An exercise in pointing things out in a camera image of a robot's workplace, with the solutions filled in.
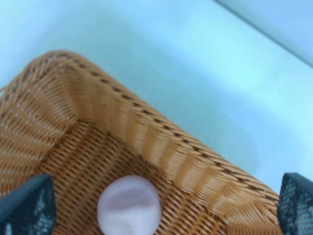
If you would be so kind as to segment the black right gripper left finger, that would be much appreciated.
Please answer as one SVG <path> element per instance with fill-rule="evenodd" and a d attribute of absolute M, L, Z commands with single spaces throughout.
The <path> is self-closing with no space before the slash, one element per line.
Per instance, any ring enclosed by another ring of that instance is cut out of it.
<path fill-rule="evenodd" d="M 0 200 L 2 235 L 50 235 L 57 220 L 52 176 L 29 179 Z"/>

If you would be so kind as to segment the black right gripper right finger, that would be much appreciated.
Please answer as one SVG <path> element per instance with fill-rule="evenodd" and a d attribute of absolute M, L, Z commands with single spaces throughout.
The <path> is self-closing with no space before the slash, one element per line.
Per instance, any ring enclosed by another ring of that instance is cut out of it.
<path fill-rule="evenodd" d="M 313 234 L 313 182 L 298 173 L 285 173 L 277 206 L 284 235 Z"/>

